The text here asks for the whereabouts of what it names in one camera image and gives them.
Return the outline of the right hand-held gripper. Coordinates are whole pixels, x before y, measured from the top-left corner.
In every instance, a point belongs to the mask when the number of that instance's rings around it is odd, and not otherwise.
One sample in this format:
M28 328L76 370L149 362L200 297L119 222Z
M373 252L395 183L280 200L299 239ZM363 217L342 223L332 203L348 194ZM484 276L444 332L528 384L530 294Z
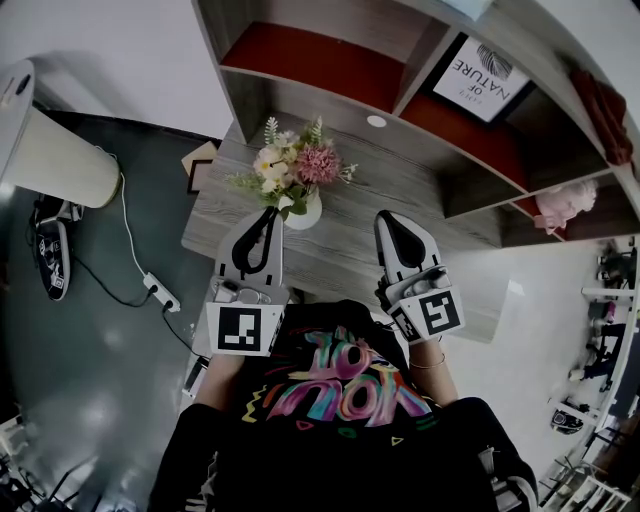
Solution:
M388 210L376 215L374 234L378 260L386 273L376 294L407 343L463 328L459 289L451 284L447 268L439 265L440 253L431 234L412 219Z

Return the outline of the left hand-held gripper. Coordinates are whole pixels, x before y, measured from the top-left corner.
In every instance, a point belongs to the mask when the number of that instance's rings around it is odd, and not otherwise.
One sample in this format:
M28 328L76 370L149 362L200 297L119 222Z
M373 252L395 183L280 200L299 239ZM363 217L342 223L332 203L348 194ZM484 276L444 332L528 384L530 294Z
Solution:
M269 357L289 302L289 291L280 287L279 211L267 207L242 219L223 237L215 261L221 278L212 279L213 298L205 303L211 352Z

